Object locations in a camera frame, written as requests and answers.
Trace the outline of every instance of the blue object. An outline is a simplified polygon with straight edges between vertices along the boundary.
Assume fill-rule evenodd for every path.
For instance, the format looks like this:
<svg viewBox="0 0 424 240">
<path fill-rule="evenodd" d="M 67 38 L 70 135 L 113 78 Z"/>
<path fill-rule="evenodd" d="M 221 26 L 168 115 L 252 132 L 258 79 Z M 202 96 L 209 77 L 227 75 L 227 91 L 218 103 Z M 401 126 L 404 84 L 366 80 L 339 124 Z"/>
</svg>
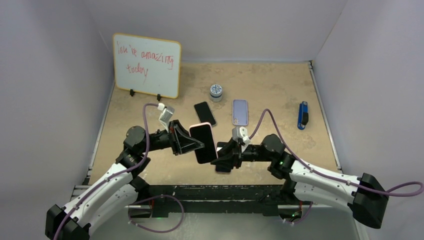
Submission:
<svg viewBox="0 0 424 240">
<path fill-rule="evenodd" d="M 303 101 L 301 104 L 299 104 L 299 117 L 297 119 L 297 128 L 300 130 L 304 130 L 308 122 L 308 102 Z"/>
</svg>

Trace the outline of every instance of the small jar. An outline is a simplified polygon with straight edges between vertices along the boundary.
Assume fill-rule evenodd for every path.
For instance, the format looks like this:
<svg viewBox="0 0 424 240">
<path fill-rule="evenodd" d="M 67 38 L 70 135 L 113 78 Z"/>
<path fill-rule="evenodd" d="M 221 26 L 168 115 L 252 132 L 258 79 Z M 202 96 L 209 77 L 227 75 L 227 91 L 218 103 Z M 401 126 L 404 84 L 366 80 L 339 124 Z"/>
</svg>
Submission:
<svg viewBox="0 0 424 240">
<path fill-rule="evenodd" d="M 218 84 L 214 84 L 210 87 L 210 94 L 209 94 L 210 100 L 212 100 L 212 102 L 219 102 L 221 101 L 221 99 L 223 99 L 223 88 L 218 85 Z"/>
</svg>

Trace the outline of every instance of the pink smartphone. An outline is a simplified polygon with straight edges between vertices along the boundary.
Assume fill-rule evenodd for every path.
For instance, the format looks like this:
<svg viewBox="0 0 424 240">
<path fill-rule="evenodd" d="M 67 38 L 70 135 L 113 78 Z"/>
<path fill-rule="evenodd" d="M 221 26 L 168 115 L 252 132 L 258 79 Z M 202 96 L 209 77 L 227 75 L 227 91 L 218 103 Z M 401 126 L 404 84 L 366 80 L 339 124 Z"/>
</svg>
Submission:
<svg viewBox="0 0 424 240">
<path fill-rule="evenodd" d="M 212 135 L 212 125 L 209 122 L 191 125 L 188 128 L 190 137 L 204 143 L 204 147 L 194 150 L 199 164 L 207 164 L 218 158 L 214 136 Z"/>
</svg>

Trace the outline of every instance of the lavender smartphone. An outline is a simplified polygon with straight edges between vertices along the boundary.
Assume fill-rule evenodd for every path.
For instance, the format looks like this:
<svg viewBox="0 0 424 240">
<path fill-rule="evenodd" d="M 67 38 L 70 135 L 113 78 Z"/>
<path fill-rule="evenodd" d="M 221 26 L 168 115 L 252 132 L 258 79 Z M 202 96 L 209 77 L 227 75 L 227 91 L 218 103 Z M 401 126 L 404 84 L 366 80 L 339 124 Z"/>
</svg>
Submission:
<svg viewBox="0 0 424 240">
<path fill-rule="evenodd" d="M 235 126 L 247 126 L 249 121 L 248 101 L 234 99 L 232 101 L 232 124 Z"/>
<path fill-rule="evenodd" d="M 212 125 L 209 122 L 191 125 L 188 128 L 190 137 L 204 143 L 204 147 L 194 150 L 199 164 L 207 164 L 218 158 L 214 136 L 212 135 Z"/>
</svg>

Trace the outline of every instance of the whiteboard frame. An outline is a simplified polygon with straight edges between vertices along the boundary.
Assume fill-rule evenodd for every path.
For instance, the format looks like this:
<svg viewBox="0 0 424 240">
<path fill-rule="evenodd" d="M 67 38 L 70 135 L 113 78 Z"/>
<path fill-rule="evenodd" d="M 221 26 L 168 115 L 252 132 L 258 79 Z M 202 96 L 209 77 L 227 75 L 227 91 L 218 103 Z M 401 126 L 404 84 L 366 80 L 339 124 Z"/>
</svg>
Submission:
<svg viewBox="0 0 424 240">
<path fill-rule="evenodd" d="M 123 35 L 123 36 L 128 36 L 128 37 L 136 37 L 136 38 L 140 38 L 140 39 L 150 39 L 150 40 L 158 40 L 158 41 L 163 41 L 163 42 L 170 42 L 170 43 L 175 43 L 179 45 L 179 66 L 178 66 L 178 83 L 177 83 L 177 87 L 176 87 L 176 96 L 172 97 L 172 96 L 162 96 L 160 95 L 160 97 L 162 98 L 169 98 L 169 99 L 176 99 L 178 98 L 178 96 L 180 95 L 180 73 L 181 73 L 181 54 L 183 53 L 183 46 L 181 46 L 181 43 L 179 43 L 178 41 L 172 41 L 172 40 L 166 40 L 166 39 L 160 39 L 160 38 L 154 38 L 154 37 L 148 37 L 148 36 L 139 36 L 139 35 L 132 35 L 132 34 L 126 34 L 126 33 L 121 33 L 121 32 L 116 32 L 115 34 L 113 34 L 112 36 L 112 43 L 114 43 L 114 39 L 115 39 L 115 35 Z M 131 89 L 127 89 L 127 88 L 123 88 L 118 86 L 117 83 L 117 70 L 116 70 L 116 63 L 115 63 L 115 44 L 112 44 L 113 46 L 113 70 L 114 70 L 114 82 L 117 88 L 122 89 L 122 90 L 127 90 L 130 91 Z M 136 93 L 141 93 L 141 94 L 149 94 L 149 95 L 153 95 L 153 96 L 157 96 L 158 93 L 152 93 L 152 92 L 145 92 L 145 91 L 135 91 Z"/>
</svg>

